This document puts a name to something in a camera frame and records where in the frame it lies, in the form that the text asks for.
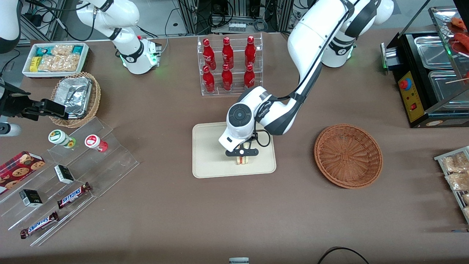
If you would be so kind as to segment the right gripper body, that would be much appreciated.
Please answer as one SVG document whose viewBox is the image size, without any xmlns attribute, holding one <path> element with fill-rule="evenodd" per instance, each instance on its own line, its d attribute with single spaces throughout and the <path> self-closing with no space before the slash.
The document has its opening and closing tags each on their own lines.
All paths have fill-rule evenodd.
<svg viewBox="0 0 469 264">
<path fill-rule="evenodd" d="M 1 83 L 0 114 L 6 117 L 32 118 L 25 114 L 24 110 L 32 105 L 29 99 L 30 92 L 10 85 L 8 82 Z"/>
</svg>

